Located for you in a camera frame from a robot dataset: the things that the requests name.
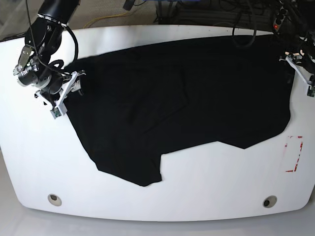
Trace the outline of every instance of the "yellow cable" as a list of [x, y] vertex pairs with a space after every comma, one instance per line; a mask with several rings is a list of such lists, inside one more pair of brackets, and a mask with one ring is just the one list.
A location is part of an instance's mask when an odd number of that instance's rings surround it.
[[112, 16], [102, 16], [102, 17], [97, 17], [89, 22], [87, 22], [83, 28], [85, 29], [88, 25], [89, 27], [91, 27], [95, 22], [99, 21], [99, 20], [103, 20], [103, 19], [107, 19], [107, 18], [114, 18], [114, 17], [121, 17], [121, 16], [124, 16], [126, 15], [128, 12], [126, 11], [125, 13], [122, 13], [122, 14], [117, 14], [117, 15], [112, 15]]

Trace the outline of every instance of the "black garment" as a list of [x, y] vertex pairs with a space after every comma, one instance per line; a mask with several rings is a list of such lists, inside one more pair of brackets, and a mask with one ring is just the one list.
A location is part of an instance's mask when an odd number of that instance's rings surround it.
[[214, 141], [248, 148], [280, 134], [293, 82], [283, 53], [268, 35], [247, 50], [211, 37], [81, 59], [67, 67], [87, 72], [68, 116], [100, 171], [147, 186], [161, 181], [162, 154]]

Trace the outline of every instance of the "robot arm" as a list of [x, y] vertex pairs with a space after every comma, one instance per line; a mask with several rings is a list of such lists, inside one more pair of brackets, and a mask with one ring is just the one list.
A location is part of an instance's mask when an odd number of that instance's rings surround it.
[[66, 108], [60, 101], [63, 102], [70, 91], [81, 88], [77, 78], [84, 74], [83, 71], [72, 74], [65, 72], [62, 70], [64, 65], [62, 60], [50, 62], [51, 55], [61, 45], [64, 29], [68, 30], [73, 37], [75, 42], [74, 59], [78, 58], [78, 43], [67, 25], [79, 3], [80, 0], [44, 1], [38, 11], [38, 18], [25, 35], [25, 46], [19, 62], [13, 70], [13, 74], [18, 76], [20, 85], [24, 87], [32, 85], [40, 89], [36, 92], [35, 97], [41, 98], [51, 108], [55, 118], [66, 113]]

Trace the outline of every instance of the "black cloth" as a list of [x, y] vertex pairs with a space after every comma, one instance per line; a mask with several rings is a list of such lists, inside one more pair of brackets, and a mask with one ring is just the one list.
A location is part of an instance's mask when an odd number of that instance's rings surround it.
[[162, 154], [214, 141], [248, 148], [280, 134], [293, 83], [283, 53], [270, 35], [247, 50], [225, 36], [81, 59], [67, 70], [86, 71], [84, 96], [69, 95], [67, 114], [100, 171], [147, 186], [161, 181]]

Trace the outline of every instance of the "white tabletop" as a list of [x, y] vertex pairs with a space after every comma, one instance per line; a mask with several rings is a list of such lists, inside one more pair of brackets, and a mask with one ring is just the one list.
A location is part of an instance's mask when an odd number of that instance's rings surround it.
[[[83, 58], [164, 41], [231, 35], [231, 29], [133, 26], [77, 30], [75, 34], [79, 57]], [[163, 181], [140, 187], [99, 172], [68, 117], [53, 120], [34, 99], [36, 89], [17, 84], [12, 70], [23, 42], [0, 43], [0, 145], [22, 205], [106, 219], [200, 221], [297, 210], [308, 202], [315, 183], [315, 99], [304, 95], [301, 80], [295, 79], [292, 118], [282, 134], [246, 150], [215, 142], [163, 155]], [[73, 48], [71, 37], [65, 33], [52, 59], [69, 63]], [[294, 169], [301, 142], [297, 171], [288, 173], [288, 168]], [[290, 151], [284, 152], [287, 143]], [[51, 205], [49, 194], [58, 195], [63, 204]], [[278, 202], [264, 208], [263, 200], [271, 195], [277, 196]]]

